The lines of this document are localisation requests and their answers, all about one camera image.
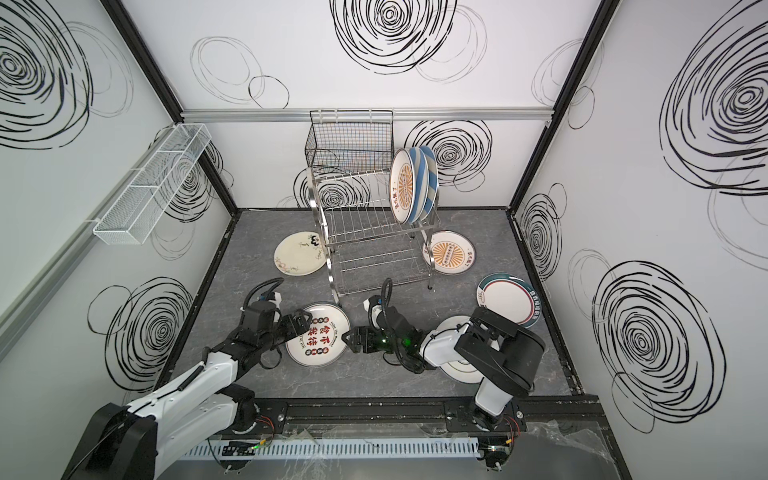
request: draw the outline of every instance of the plate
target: plate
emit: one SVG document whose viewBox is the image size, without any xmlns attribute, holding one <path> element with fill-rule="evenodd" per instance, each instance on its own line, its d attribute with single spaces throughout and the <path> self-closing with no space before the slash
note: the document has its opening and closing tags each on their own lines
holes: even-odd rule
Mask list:
<svg viewBox="0 0 768 480">
<path fill-rule="evenodd" d="M 469 321 L 469 315 L 456 315 L 451 318 L 445 319 L 435 329 L 437 332 L 443 330 L 450 330 L 456 328 L 456 326 Z M 491 346 L 498 350 L 498 342 L 493 341 Z M 472 366 L 470 362 L 466 360 L 456 360 L 454 362 L 443 363 L 440 369 L 445 372 L 449 377 L 454 380 L 458 380 L 462 383 L 480 383 L 483 379 L 483 374 Z"/>
<path fill-rule="evenodd" d="M 432 255 L 435 270 L 445 275 L 458 275 L 469 270 L 475 262 L 475 246 L 456 232 L 441 230 L 432 234 Z M 427 246 L 422 247 L 424 261 L 429 263 Z"/>
<path fill-rule="evenodd" d="M 415 196 L 416 181 L 413 174 L 413 162 L 408 151 L 399 148 L 392 161 L 389 173 L 389 206 L 397 223 L 405 223 L 411 213 Z"/>
<path fill-rule="evenodd" d="M 325 264 L 326 255 L 315 232 L 289 235 L 275 249 L 275 266 L 286 275 L 309 275 Z"/>
<path fill-rule="evenodd" d="M 415 171 L 416 186 L 414 188 L 414 201 L 411 206 L 411 212 L 408 215 L 408 223 L 415 222 L 427 201 L 427 185 L 429 183 L 429 169 L 427 168 L 427 159 L 421 148 L 411 147 L 408 153 L 413 161 L 413 171 Z"/>
<path fill-rule="evenodd" d="M 435 198 L 437 197 L 437 160 L 435 159 L 435 152 L 433 152 L 431 148 L 419 148 L 427 159 L 427 174 L 429 175 L 427 183 L 427 200 L 424 203 L 424 209 L 419 214 L 419 220 L 425 220 L 427 215 L 429 215 L 429 212 L 431 212 L 432 208 L 435 206 Z"/>
<path fill-rule="evenodd" d="M 525 328 L 531 328 L 541 316 L 536 290 L 509 273 L 491 273 L 480 280 L 478 303 Z"/>
<path fill-rule="evenodd" d="M 341 335 L 349 332 L 349 318 L 332 303 L 313 303 L 303 310 L 312 314 L 312 324 L 307 333 L 286 342 L 288 355 L 299 365 L 328 365 L 346 350 Z"/>
</svg>

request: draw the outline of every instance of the white wire basket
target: white wire basket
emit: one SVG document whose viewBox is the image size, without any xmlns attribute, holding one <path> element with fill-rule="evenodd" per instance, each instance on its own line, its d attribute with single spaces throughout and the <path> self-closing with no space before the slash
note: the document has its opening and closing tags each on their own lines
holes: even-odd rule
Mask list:
<svg viewBox="0 0 768 480">
<path fill-rule="evenodd" d="M 107 245 L 141 245 L 210 143 L 204 124 L 177 124 L 101 218 L 94 235 Z"/>
</svg>

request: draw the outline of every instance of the white wall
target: white wall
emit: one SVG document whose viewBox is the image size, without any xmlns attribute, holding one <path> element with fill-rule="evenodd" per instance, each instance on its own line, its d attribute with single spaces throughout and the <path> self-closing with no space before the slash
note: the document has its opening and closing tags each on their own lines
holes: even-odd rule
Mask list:
<svg viewBox="0 0 768 480">
<path fill-rule="evenodd" d="M 403 2 L 371 2 L 382 6 L 380 15 L 363 8 L 362 23 L 355 23 L 344 15 L 344 5 L 358 3 L 127 0 L 125 5 L 185 109 L 552 105 L 598 5 L 597 0 L 418 0 L 409 3 L 413 9 L 407 14 L 396 7 Z M 419 47 L 405 47 L 406 40 Z M 364 52 L 363 45 L 378 50 Z M 463 192 L 444 181 L 442 206 L 509 203 L 542 122 L 487 123 L 491 157 L 486 161 L 470 152 L 462 159 L 487 164 L 482 171 L 487 180 L 470 174 L 458 186 Z M 294 179 L 306 168 L 309 125 L 209 128 L 226 138 L 217 145 L 227 152 L 227 169 L 237 179 L 238 205 L 286 206 Z M 412 128 L 396 124 L 396 147 Z M 463 130 L 472 135 L 474 129 Z M 455 175 L 440 165 L 439 155 L 438 160 L 444 179 Z"/>
<path fill-rule="evenodd" d="M 768 2 L 725 23 L 750 3 L 625 0 L 518 211 L 636 480 L 765 476 Z"/>
<path fill-rule="evenodd" d="M 55 28 L 40 35 L 63 35 L 61 45 L 71 43 L 71 52 L 82 49 L 85 60 L 73 65 L 84 68 L 87 62 L 94 95 L 87 122 L 85 117 L 73 124 L 71 115 L 64 120 L 52 117 L 43 127 L 9 132 L 10 115 L 51 110 L 29 97 L 24 103 L 10 102 L 8 75 L 20 70 L 7 57 L 0 62 L 0 121 L 5 128 L 0 130 L 0 310 L 115 187 L 157 130 L 169 123 L 97 0 L 62 0 L 52 7 L 42 0 L 27 4 L 35 5 Z M 0 35 L 18 33 L 33 42 L 29 24 L 10 11 L 3 11 L 3 22 L 15 30 L 8 27 Z M 74 32 L 71 37 L 65 22 Z M 100 55 L 92 35 L 115 55 Z M 7 46 L 0 49 L 5 53 Z M 37 59 L 55 57 L 55 52 L 35 47 L 27 52 Z M 71 71 L 68 81 L 87 78 L 82 75 Z M 65 96 L 62 111 L 87 111 L 68 99 Z M 61 128 L 60 121 L 77 131 Z M 54 126 L 62 133 L 43 139 Z M 199 170 L 184 184 L 174 207 L 142 246 L 96 244 L 0 362 L 1 477 L 61 477 L 93 413 L 108 402 L 122 405 L 154 384 L 229 221 Z"/>
</svg>

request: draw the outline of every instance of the table surface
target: table surface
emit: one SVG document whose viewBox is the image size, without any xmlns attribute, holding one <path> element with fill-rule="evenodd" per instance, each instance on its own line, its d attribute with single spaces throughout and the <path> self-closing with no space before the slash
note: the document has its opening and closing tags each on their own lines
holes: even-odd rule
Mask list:
<svg viewBox="0 0 768 480">
<path fill-rule="evenodd" d="M 475 245 L 477 260 L 460 275 L 436 273 L 432 290 L 427 289 L 426 282 L 393 289 L 390 304 L 420 329 L 433 329 L 450 316 L 471 314 L 477 306 L 477 285 L 489 273 L 506 272 L 528 280 L 503 210 L 443 210 L 439 216 L 439 230 L 453 230 L 469 238 Z M 242 213 L 173 377 L 199 362 L 205 346 L 217 345 L 237 326 L 243 298 L 251 288 L 269 278 L 282 276 L 274 264 L 275 248 L 283 238 L 303 230 L 314 230 L 309 211 L 247 210 Z M 285 277 L 285 283 L 277 289 L 283 296 L 283 312 L 333 301 L 325 267 L 307 276 Z M 362 302 L 373 294 L 342 297 L 342 308 L 354 326 L 367 325 Z M 547 344 L 532 395 L 569 395 L 570 389 L 544 320 L 540 319 L 531 331 Z M 283 360 L 277 368 L 264 370 L 257 366 L 237 383 L 252 389 L 257 398 L 473 396 L 478 388 L 476 384 L 457 382 L 440 369 L 414 375 L 400 366 L 387 365 L 378 353 L 354 354 L 346 350 L 327 366 L 308 368 L 295 363 L 284 347 L 281 348 Z M 264 357 L 267 365 L 277 360 L 275 352 Z"/>
</svg>

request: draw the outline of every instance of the metal dish rack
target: metal dish rack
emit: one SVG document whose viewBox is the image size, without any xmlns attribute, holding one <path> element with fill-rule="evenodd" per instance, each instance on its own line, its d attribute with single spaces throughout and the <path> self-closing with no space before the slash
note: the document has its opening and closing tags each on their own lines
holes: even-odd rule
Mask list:
<svg viewBox="0 0 768 480">
<path fill-rule="evenodd" d="M 308 201 L 326 251 L 333 298 L 427 280 L 435 259 L 422 255 L 439 223 L 438 198 L 424 220 L 400 224 L 389 206 L 394 158 L 391 111 L 355 111 L 368 121 L 344 121 L 339 111 L 312 111 L 306 139 Z"/>
</svg>

